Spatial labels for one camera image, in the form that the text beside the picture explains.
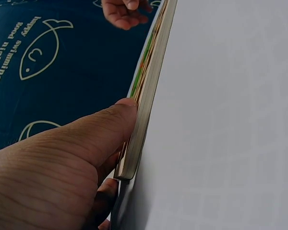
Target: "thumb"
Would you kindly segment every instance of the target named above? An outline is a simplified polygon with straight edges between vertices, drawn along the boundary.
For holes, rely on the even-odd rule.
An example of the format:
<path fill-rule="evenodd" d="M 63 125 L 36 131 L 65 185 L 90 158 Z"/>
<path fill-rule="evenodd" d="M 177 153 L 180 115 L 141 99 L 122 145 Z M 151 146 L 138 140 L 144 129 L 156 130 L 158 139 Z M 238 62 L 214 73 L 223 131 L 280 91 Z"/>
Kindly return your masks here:
<path fill-rule="evenodd" d="M 136 102 L 125 98 L 108 109 L 36 135 L 36 141 L 99 167 L 131 136 L 136 116 Z"/>
<path fill-rule="evenodd" d="M 123 0 L 128 10 L 134 11 L 139 7 L 139 0 Z"/>

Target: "white surface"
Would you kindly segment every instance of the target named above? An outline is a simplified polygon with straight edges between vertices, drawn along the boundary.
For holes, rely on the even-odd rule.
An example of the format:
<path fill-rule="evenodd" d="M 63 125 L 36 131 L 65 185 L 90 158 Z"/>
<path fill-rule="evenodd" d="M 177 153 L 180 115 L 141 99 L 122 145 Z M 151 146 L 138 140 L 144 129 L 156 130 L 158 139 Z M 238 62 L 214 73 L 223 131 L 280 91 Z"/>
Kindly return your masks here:
<path fill-rule="evenodd" d="M 126 218 L 288 230 L 288 0 L 179 0 Z"/>

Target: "dark blue fabric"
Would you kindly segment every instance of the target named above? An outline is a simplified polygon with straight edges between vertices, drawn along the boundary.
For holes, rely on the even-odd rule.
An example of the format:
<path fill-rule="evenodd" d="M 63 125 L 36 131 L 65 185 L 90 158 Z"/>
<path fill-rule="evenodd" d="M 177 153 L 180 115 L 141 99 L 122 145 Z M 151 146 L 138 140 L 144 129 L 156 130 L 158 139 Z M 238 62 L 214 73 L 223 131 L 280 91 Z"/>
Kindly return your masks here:
<path fill-rule="evenodd" d="M 0 1 L 0 149 L 125 97 L 150 23 L 117 29 L 100 0 Z"/>

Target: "hand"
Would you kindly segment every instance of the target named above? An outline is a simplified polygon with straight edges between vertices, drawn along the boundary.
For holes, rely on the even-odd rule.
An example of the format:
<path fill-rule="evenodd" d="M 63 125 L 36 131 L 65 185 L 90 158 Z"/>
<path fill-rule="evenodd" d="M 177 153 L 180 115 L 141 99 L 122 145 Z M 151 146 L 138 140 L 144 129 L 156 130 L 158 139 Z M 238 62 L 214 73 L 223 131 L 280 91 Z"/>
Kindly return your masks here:
<path fill-rule="evenodd" d="M 152 11 L 148 0 L 102 0 L 102 9 L 106 19 L 114 26 L 129 30 L 139 23 L 147 23 L 148 18 L 138 11 Z"/>
<path fill-rule="evenodd" d="M 118 184 L 102 182 L 131 135 L 132 99 L 0 151 L 0 230 L 109 229 Z"/>

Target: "fish print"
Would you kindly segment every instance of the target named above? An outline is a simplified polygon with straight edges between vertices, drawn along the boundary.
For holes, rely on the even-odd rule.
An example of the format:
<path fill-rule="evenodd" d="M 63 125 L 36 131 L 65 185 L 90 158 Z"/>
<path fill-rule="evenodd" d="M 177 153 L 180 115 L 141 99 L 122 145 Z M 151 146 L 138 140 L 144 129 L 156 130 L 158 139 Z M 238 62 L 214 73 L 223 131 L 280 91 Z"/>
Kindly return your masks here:
<path fill-rule="evenodd" d="M 51 122 L 51 121 L 34 121 L 31 122 L 30 124 L 28 124 L 21 132 L 18 141 L 24 140 L 29 138 L 30 136 L 33 136 L 33 134 L 31 133 L 31 129 L 33 128 L 33 126 L 36 126 L 37 124 L 49 124 L 49 128 L 57 128 L 57 127 L 61 127 L 60 125 Z"/>
<path fill-rule="evenodd" d="M 161 3 L 161 0 L 156 0 L 156 1 L 152 1 L 152 2 L 150 3 L 150 5 L 151 5 L 152 7 L 154 7 L 154 6 L 158 7 L 158 6 L 160 6 L 160 3 Z"/>
<path fill-rule="evenodd" d="M 93 1 L 93 5 L 102 8 L 101 0 Z"/>
<path fill-rule="evenodd" d="M 57 33 L 58 29 L 73 28 L 73 24 L 67 20 L 47 19 L 43 24 L 49 29 L 40 34 L 25 50 L 19 68 L 19 76 L 22 81 L 32 78 L 45 71 L 57 58 L 60 46 L 60 40 Z M 55 40 L 54 50 L 43 50 L 41 47 L 47 47 L 45 41 Z"/>

